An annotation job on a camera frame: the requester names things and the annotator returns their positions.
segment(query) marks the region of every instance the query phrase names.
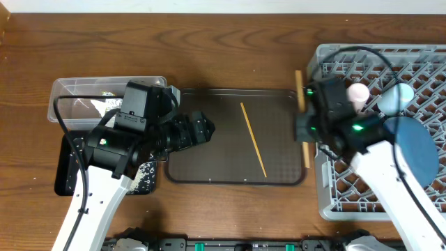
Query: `green indicator light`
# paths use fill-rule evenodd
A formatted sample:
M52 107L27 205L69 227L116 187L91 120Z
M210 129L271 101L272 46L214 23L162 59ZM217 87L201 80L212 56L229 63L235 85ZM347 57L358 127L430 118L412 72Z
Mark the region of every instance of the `green indicator light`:
M352 126L353 127L353 129L355 130L355 131L361 131L362 129L364 129L362 126L360 126L360 125L353 125Z

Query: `wooden stick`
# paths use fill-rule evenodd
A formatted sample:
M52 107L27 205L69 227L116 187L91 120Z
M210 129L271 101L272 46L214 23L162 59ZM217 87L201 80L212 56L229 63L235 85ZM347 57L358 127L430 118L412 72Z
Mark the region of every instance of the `wooden stick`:
M297 70L295 72L295 85L296 85L296 93L298 95L298 108L299 112L305 112L305 95L304 95L304 84L302 80L302 72ZM309 162L309 144L308 142L302 143L302 153L304 155L304 166L306 168L310 167Z
M246 110L245 110L245 106L243 105L243 102L240 103L240 106L242 107L243 115L245 115L246 124L248 125L248 130L251 135L252 143L254 144L254 148L256 149L257 157L259 158L260 165L262 166L263 175L265 175L265 178L266 178L267 176L266 176L265 167L263 166L262 157L260 156L260 151L259 151L259 148L257 147L256 138L254 137L254 133L252 132L251 124L249 123L248 115L246 114Z

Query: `gray dish rack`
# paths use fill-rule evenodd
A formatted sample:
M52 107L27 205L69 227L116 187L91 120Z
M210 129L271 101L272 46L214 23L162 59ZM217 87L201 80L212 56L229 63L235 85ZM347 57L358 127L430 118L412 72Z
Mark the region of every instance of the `gray dish rack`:
M328 54L351 45L319 45L307 68L307 76ZM344 52L322 65L315 77L345 77L366 84L371 97L363 112L379 112L381 94L400 82L409 84L415 98L401 115L413 117L431 133L438 150L439 172L426 188L436 208L446 217L446 45L363 45L378 50L393 64L389 69L369 52ZM326 220L390 220L367 185L348 167L318 151L315 158L319 213Z

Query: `cable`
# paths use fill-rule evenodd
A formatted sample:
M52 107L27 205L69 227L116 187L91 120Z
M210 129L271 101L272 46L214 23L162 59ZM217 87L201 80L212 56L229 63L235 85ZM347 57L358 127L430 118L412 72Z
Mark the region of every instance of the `cable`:
M113 116L115 116L116 113L119 112L120 110L121 110L121 108L114 108L114 109L111 109L108 112L106 112L104 114L103 118L100 119L98 125L99 126L105 126L105 124L107 124L110 121L110 119L112 119Z
M162 116L158 120L159 124L163 124L163 123L166 123L167 121L170 121L173 117L175 117L176 111L178 109L178 101L177 101L175 95L172 93L172 90L164 88L163 93L166 94L172 100L172 102L174 102L174 105L172 106L172 110L169 113Z
M327 149L322 148L322 146L319 144L318 149L321 150L324 154L326 154L327 157L329 157L332 161L338 161L341 159L341 157L336 156L335 154L329 152Z
M376 56L378 56L383 62L384 64L390 69L390 72L393 75L393 78L395 79L395 84L399 83L398 80L398 76L397 74L392 70L392 64L390 63L390 61L384 56L382 55L380 52L378 52L377 50L373 50L369 47L365 47L365 46L349 46L349 47L344 47L341 48L339 50L337 50L336 52L331 53L330 55L326 56L324 58L324 60L322 60L318 67L316 69L313 70L312 72L312 78L314 78L314 74L321 68L321 66L323 65L323 63L325 61L330 60L331 58L335 57L336 55L338 55L339 53L342 52L354 52L354 51L358 51L358 50L364 50L364 51L368 51L371 52L373 54L375 54ZM400 98L401 98L401 89L398 87L398 101L397 101L397 113L395 115L397 115L400 110L401 110L401 102L399 102ZM400 168L399 164L398 164L398 160L397 160L397 135L398 135L398 127L399 127L399 119L396 120L395 122L395 127L394 127L394 142L393 142L393 147L392 147L392 155L393 155L393 160L395 162L395 167L397 168L397 172L398 172L398 176L401 179L401 182L403 183L404 187L406 188L408 194L410 195L410 197L412 198L413 202L415 203L415 205L417 205L418 210L420 210L420 212L422 213L422 215L426 218L427 222L431 225L432 229L437 233L438 237L440 238L440 240L443 242L443 244L446 244L446 237L445 235L441 232L441 230L437 227L437 225L435 224L435 222L432 220L431 216L429 216L429 214L426 212L426 210L424 210L423 206L421 205L420 201L418 201L418 198L415 196L415 194L413 193L412 189L410 189L410 186L408 185L406 179L404 178L404 176L406 175Z
M324 247L323 244L322 244L322 242L321 242L320 240L318 240L318 242L319 242L319 244L321 244L322 251L326 251L326 250L325 250L325 247Z
M65 98L88 98L88 99L121 98L122 99L123 96L59 96L53 100L53 109L54 109L54 114L56 115L57 121L59 122L59 125L61 125L62 131L65 133L65 138L67 139L69 145L75 151L75 156L79 163L79 171L81 173L82 190L83 190L82 191L83 193L82 193L81 208L79 209L79 214L77 215L76 221L71 229L71 232L67 239L65 247L63 248L64 251L68 250L68 248L70 247L71 241L76 234L76 230L81 222L82 216L85 213L86 200L88 198L88 192L89 192L88 184L86 182L86 168L85 168L85 164L84 164L84 159L82 158L82 155L81 155L79 149L76 147L76 144L74 143L73 138L70 135L70 132L68 131L65 123L63 122L61 114L59 113L59 108L57 106L59 103L59 100L65 99Z

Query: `wooden table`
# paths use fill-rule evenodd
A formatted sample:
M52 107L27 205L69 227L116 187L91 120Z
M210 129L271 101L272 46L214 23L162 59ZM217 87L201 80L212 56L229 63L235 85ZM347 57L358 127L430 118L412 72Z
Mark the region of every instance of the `wooden table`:
M321 43L444 43L445 16L13 14L0 47L0 249L49 250L71 198L53 191L62 130L47 120L60 77L162 75L183 87L294 89ZM328 222L314 169L298 187L175 185L127 196L108 236L128 227L190 238L295 239L390 222Z

